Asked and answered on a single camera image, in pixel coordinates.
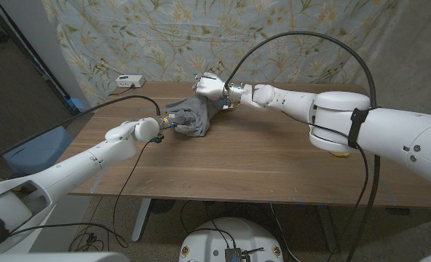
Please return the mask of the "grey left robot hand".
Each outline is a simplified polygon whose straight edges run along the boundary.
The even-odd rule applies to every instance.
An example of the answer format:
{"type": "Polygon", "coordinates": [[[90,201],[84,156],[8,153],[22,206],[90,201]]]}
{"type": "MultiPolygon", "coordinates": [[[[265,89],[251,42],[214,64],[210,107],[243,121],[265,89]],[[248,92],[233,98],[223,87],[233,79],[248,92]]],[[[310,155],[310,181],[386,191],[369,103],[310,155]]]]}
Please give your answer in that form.
{"type": "Polygon", "coordinates": [[[162,118],[159,123],[159,128],[161,130],[166,130],[168,128],[174,129],[176,132],[190,133],[199,131],[198,127],[186,124],[186,119],[183,114],[168,113],[166,117],[162,118]]]}

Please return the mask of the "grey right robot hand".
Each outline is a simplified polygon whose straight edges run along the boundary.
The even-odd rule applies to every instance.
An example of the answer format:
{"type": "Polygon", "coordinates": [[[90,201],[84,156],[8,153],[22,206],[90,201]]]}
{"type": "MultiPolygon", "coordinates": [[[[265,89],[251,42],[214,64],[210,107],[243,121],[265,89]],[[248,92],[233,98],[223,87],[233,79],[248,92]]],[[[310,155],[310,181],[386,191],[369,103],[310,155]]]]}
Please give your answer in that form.
{"type": "Polygon", "coordinates": [[[233,83],[226,84],[216,74],[204,72],[195,76],[192,87],[194,94],[209,100],[228,100],[231,103],[241,101],[243,88],[233,83]]]}

